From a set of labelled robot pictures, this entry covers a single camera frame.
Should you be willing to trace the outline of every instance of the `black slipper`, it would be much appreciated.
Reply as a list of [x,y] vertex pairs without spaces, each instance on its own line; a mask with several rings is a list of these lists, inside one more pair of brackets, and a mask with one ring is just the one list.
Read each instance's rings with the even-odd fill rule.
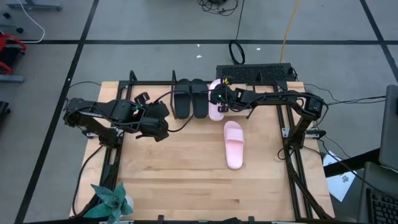
[[174,87],[174,109],[175,116],[178,119],[186,119],[189,117],[191,107],[190,82],[186,78],[179,80]]
[[209,112],[208,90],[207,84],[200,79],[191,81],[193,96],[193,115],[196,118],[206,118]]

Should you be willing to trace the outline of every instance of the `wooden table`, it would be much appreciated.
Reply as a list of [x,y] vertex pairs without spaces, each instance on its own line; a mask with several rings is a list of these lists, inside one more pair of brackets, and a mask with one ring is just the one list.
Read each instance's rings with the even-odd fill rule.
[[[118,82],[103,82],[98,101],[115,99],[117,87]],[[304,91],[301,82],[288,83],[288,88]],[[131,99],[143,91],[154,100],[170,91],[170,86],[136,85]],[[256,86],[256,91],[273,89]],[[164,97],[167,106],[169,100],[170,95]],[[295,122],[299,117],[294,113]],[[166,119],[170,129],[185,122],[174,120],[172,115]],[[240,170],[230,170],[226,165],[223,126],[228,120],[237,121],[244,131],[244,164]],[[288,127],[285,108],[284,121]],[[250,119],[238,114],[222,121],[194,118],[182,131],[170,133],[161,142],[135,139],[137,134],[125,135],[119,166],[118,182],[124,183],[127,194],[134,199],[134,213],[126,219],[156,220],[158,215],[164,215],[166,220],[247,220],[248,216],[257,221],[294,220],[286,165],[277,158],[282,138],[276,106],[259,106]],[[318,150],[313,139],[306,139],[305,146]],[[98,139],[89,139],[84,161],[97,148]],[[94,194],[90,184],[99,183],[104,153],[102,149],[83,171],[77,212]],[[308,149],[302,149],[301,155],[309,191],[334,216],[320,156]],[[298,188],[297,192],[300,212],[305,217],[302,194]]]

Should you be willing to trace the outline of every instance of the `paper sheet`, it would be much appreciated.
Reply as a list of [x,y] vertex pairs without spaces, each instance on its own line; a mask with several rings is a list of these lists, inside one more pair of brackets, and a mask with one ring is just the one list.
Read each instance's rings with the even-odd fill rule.
[[[329,164],[334,164],[335,162],[337,161],[330,155],[326,155],[325,158],[323,158],[324,167]],[[355,175],[351,172],[345,172],[344,174],[326,178],[326,181],[328,182],[329,193],[331,193],[337,200],[342,202],[347,194],[349,187],[353,183],[354,178]]]

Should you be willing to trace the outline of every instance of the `black keyboard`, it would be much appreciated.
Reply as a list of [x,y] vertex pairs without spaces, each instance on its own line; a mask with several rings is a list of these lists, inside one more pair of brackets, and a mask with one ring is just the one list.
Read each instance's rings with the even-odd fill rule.
[[375,224],[398,224],[398,200],[366,190],[369,222]]

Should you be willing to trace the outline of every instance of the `pink slide sandal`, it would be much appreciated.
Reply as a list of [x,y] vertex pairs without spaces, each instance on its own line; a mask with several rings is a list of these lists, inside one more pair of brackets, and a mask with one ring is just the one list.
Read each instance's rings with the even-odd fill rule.
[[[221,84],[221,80],[220,79],[214,80],[211,83],[209,90],[214,90],[218,84]],[[209,118],[212,121],[221,121],[224,118],[224,113],[218,112],[219,106],[221,106],[221,103],[217,103],[216,105],[214,105],[213,103],[209,102]]]
[[224,125],[226,163],[230,169],[239,169],[243,165],[243,129],[235,121]]

